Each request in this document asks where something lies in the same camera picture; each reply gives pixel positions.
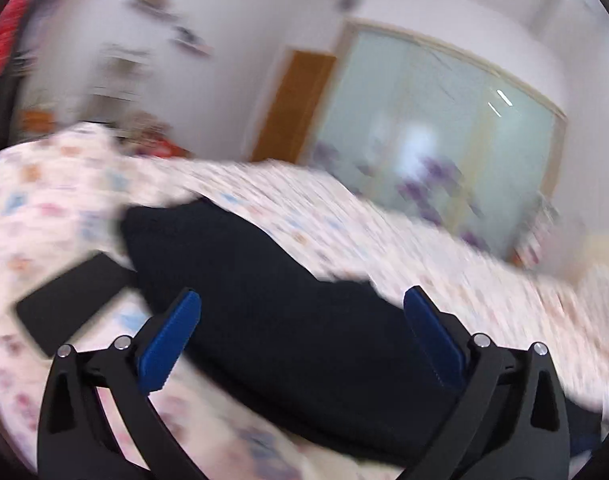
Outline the black pants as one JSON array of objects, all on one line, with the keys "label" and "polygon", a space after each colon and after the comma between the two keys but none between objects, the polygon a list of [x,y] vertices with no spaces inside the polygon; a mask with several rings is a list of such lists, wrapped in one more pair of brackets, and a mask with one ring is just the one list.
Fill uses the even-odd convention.
[{"label": "black pants", "polygon": [[119,223],[150,310],[201,298],[187,356],[272,424],[342,454],[411,466],[454,408],[419,339],[367,281],[322,281],[272,237],[199,198]]}]

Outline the black smartphone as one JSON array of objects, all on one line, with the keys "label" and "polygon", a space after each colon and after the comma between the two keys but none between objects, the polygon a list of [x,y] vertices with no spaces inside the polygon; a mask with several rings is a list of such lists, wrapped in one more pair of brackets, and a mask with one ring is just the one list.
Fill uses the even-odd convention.
[{"label": "black smartphone", "polygon": [[115,296],[135,282],[135,272],[98,252],[19,300],[19,322],[52,358]]}]

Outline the clear tube of plush toys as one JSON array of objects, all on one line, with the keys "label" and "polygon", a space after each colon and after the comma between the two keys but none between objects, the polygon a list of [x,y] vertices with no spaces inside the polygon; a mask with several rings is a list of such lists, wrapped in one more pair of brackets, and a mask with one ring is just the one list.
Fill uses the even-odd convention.
[{"label": "clear tube of plush toys", "polygon": [[537,194],[530,211],[521,223],[513,248],[513,264],[533,270],[544,257],[545,246],[559,221],[559,211],[543,194]]}]

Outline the glass sliding wardrobe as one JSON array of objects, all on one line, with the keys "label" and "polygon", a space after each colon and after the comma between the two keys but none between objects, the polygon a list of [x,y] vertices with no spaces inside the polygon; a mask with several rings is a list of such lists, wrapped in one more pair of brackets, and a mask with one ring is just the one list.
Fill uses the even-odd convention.
[{"label": "glass sliding wardrobe", "polygon": [[376,205],[506,259],[551,194],[565,127],[557,107],[490,66],[355,26],[304,160]]}]

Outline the pink clutter pile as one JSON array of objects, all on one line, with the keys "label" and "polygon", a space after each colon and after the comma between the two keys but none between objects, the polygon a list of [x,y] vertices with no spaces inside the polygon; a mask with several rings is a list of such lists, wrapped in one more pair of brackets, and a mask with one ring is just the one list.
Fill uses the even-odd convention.
[{"label": "pink clutter pile", "polygon": [[123,153],[158,158],[190,158],[192,153],[174,143],[171,125],[156,115],[135,110],[118,123],[117,139]]}]

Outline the wooden door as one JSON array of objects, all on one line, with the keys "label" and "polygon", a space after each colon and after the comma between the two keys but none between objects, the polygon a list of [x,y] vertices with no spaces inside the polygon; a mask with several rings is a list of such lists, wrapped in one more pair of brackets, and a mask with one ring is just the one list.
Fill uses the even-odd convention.
[{"label": "wooden door", "polygon": [[276,159],[294,164],[325,90],[335,55],[292,50],[252,151],[251,162]]}]

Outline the white shelf rack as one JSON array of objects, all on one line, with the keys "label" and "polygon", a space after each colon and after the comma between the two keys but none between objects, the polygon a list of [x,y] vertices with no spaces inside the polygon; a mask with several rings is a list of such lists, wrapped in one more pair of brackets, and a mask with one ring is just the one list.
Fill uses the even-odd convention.
[{"label": "white shelf rack", "polygon": [[140,99],[149,68],[149,50],[104,44],[92,69],[83,119],[96,124],[119,125]]}]

